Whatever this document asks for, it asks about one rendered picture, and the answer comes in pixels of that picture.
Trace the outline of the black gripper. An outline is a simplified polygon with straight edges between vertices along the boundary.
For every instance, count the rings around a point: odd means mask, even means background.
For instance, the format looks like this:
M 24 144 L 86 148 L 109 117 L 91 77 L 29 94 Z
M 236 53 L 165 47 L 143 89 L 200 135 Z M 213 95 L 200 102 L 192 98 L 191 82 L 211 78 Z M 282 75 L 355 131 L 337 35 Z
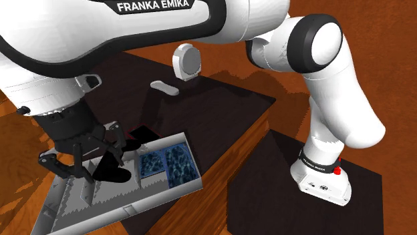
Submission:
M 107 150 L 114 155 L 120 166 L 124 165 L 122 148 L 126 146 L 126 139 L 122 126 L 117 121 L 102 125 L 85 99 L 79 100 L 61 112 L 36 115 L 33 118 L 55 144 L 55 149 L 52 148 L 39 155 L 38 163 L 60 178 L 74 176 L 85 178 L 91 184 L 94 183 L 92 175 L 82 165 L 82 153 L 86 154 L 98 148 L 99 145 L 90 142 L 88 138 L 94 136 L 103 140 L 105 130 L 114 132 L 117 139 Z M 69 166 L 60 162 L 57 159 L 57 152 L 73 154 L 74 164 Z

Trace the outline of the grey compartment tray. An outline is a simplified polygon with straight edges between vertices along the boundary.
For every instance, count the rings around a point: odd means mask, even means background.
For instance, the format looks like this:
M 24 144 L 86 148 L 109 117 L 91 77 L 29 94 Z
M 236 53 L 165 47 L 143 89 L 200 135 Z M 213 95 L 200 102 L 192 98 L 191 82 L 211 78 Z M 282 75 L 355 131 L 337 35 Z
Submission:
M 198 178 L 174 188 L 168 187 L 167 169 L 140 178 L 140 156 L 185 142 Z M 201 174 L 185 133 L 143 144 L 122 158 L 132 177 L 125 183 L 94 182 L 70 176 L 55 176 L 30 235 L 84 235 L 114 222 L 173 201 L 202 189 Z

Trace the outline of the black flat thing red edge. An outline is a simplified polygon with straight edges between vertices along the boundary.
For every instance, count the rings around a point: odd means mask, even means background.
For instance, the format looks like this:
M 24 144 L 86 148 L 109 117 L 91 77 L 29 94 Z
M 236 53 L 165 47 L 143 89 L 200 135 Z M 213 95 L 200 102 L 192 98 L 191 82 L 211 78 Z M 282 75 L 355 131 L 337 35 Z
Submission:
M 128 132 L 128 136 L 140 144 L 152 142 L 161 138 L 156 132 L 145 125 L 138 126 Z

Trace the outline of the small blue patterned box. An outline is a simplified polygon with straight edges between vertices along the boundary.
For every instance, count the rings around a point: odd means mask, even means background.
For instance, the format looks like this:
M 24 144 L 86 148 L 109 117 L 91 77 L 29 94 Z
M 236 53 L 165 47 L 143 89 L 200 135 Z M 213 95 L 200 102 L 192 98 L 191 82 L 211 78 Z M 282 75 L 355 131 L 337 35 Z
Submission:
M 162 152 L 155 151 L 140 156 L 140 178 L 146 178 L 165 171 Z

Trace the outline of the large blue patterned box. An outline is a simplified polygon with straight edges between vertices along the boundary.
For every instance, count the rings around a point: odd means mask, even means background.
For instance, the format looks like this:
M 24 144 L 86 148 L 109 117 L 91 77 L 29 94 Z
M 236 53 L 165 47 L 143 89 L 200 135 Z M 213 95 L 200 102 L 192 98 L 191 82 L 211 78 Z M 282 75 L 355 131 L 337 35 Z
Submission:
M 164 148 L 168 187 L 174 188 L 198 178 L 196 167 L 185 142 Z

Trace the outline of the white flat remote control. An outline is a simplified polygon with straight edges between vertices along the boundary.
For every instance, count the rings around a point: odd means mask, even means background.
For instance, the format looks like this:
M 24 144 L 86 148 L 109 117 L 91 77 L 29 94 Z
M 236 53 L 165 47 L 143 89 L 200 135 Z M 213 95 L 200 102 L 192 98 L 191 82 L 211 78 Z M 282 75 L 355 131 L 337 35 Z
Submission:
M 171 96 L 176 96 L 180 93 L 178 88 L 168 85 L 160 80 L 151 82 L 150 87 Z

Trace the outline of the wooden table with dark top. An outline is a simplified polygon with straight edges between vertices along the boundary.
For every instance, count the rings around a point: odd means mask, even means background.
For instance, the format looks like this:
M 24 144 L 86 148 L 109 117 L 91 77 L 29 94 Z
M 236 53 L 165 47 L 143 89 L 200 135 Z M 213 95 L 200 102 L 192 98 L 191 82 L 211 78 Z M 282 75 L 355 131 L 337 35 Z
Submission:
M 145 125 L 160 136 L 185 133 L 202 174 L 203 188 L 122 221 L 128 235 L 219 235 L 227 223 L 227 182 L 266 134 L 274 103 L 211 78 L 181 81 L 171 66 L 119 53 L 93 70 L 102 85 L 86 99 L 103 123 L 126 131 Z M 150 87 L 156 80 L 176 96 Z

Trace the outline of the white round clock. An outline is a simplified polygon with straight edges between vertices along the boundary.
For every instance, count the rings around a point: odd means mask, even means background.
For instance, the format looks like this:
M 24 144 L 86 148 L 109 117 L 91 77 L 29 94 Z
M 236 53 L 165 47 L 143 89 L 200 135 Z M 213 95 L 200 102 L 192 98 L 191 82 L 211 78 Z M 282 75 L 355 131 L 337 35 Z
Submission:
M 174 74 L 183 81 L 189 81 L 201 71 L 200 51 L 192 44 L 179 45 L 172 56 Z

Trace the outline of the dark robot stand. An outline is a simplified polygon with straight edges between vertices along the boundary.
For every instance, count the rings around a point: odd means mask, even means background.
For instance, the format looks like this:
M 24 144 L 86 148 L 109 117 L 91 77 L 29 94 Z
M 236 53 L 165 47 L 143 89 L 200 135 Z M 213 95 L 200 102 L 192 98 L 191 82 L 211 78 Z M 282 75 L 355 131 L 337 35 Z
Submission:
M 352 184 L 346 206 L 299 190 L 290 174 L 302 143 L 269 131 L 228 185 L 232 235 L 384 235 L 381 175 L 342 160 Z

